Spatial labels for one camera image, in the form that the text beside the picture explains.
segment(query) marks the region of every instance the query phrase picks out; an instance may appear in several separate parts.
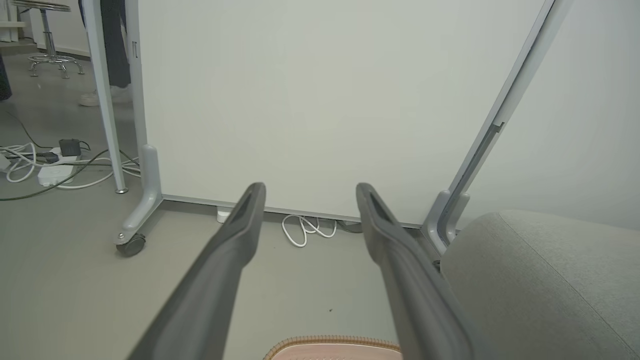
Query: stitched edge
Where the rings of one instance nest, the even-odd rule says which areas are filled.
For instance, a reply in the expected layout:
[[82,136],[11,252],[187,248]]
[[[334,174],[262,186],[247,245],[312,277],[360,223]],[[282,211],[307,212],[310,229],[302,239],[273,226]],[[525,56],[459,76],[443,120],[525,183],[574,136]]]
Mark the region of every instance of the stitched edge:
[[387,348],[390,350],[400,351],[400,346],[391,341],[378,340],[372,338],[364,338],[362,336],[343,336],[343,335],[318,335],[318,336],[297,336],[295,338],[284,339],[271,348],[263,360],[271,360],[277,353],[287,347],[302,344],[350,344],[350,345],[368,345],[372,347]]

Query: clothing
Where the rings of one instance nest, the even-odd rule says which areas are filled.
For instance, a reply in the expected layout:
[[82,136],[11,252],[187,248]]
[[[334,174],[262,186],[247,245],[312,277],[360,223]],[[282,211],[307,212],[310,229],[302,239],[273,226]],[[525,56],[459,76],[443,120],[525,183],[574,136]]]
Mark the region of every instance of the clothing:
[[[78,0],[78,4],[84,23],[82,1]],[[120,30],[120,20],[122,20],[125,29],[127,27],[125,0],[101,0],[100,11],[102,12],[102,31],[104,32],[104,50],[107,58],[109,84],[125,88],[131,84],[129,61]]]

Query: gray metal leg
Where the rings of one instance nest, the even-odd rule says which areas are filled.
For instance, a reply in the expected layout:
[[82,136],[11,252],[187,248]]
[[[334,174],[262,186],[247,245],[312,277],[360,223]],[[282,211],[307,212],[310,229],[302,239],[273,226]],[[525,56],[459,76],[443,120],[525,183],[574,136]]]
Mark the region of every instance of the gray metal leg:
[[142,171],[142,187],[144,192],[136,209],[122,224],[122,232],[113,240],[116,245],[127,243],[136,231],[162,202],[160,189],[160,169],[158,153],[155,147],[147,144],[141,148],[140,162]]
[[59,66],[60,66],[60,71],[62,71],[62,78],[63,79],[68,79],[69,78],[69,74],[67,72],[67,67],[62,65],[62,64],[59,64]]
[[74,61],[74,64],[78,66],[78,74],[84,75],[84,69],[82,68],[82,65],[80,65],[80,63],[77,61]]
[[116,132],[116,123],[113,115],[113,103],[111,101],[109,74],[107,70],[107,56],[104,49],[104,34],[102,32],[100,1],[83,0],[83,7],[89,50],[91,51],[91,61],[93,63],[93,75],[95,76],[96,91],[98,93],[98,99],[100,100],[100,112],[102,113],[102,124],[104,125],[104,132],[109,147],[109,156],[111,157],[113,179],[116,183],[116,189],[122,192],[127,187],[124,181],[124,173],[122,172],[118,133]]
[[36,72],[36,66],[38,66],[38,64],[39,63],[34,61],[33,63],[31,63],[31,67],[29,68],[29,71],[31,71],[31,76],[33,76],[33,77],[37,77],[38,76],[38,73]]

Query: dark fabric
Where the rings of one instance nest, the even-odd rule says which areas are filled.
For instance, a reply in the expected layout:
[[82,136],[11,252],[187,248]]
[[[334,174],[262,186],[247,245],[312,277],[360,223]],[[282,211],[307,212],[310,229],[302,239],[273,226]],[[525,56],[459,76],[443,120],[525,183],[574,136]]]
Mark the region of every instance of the dark fabric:
[[0,100],[7,100],[11,97],[11,86],[9,86],[9,78],[6,77],[4,69],[4,61],[0,56]]
[[[83,0],[78,0],[80,14],[84,22]],[[109,71],[109,84],[125,87],[131,84],[129,61],[120,31],[120,19],[125,28],[127,18],[125,14],[125,0],[101,0],[102,31],[104,32],[104,50],[107,56],[107,70]]]

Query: wheel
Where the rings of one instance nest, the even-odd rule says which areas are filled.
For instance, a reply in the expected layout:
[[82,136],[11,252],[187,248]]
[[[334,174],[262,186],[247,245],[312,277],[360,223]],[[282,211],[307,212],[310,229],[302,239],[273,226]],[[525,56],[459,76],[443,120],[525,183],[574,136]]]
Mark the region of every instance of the wheel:
[[145,236],[142,234],[135,234],[131,240],[127,241],[124,244],[120,244],[120,245],[116,245],[116,249],[118,249],[118,252],[121,253],[123,256],[125,257],[130,257],[133,255],[136,255],[137,253],[141,252],[142,249],[145,247],[145,243],[147,241],[145,240]]

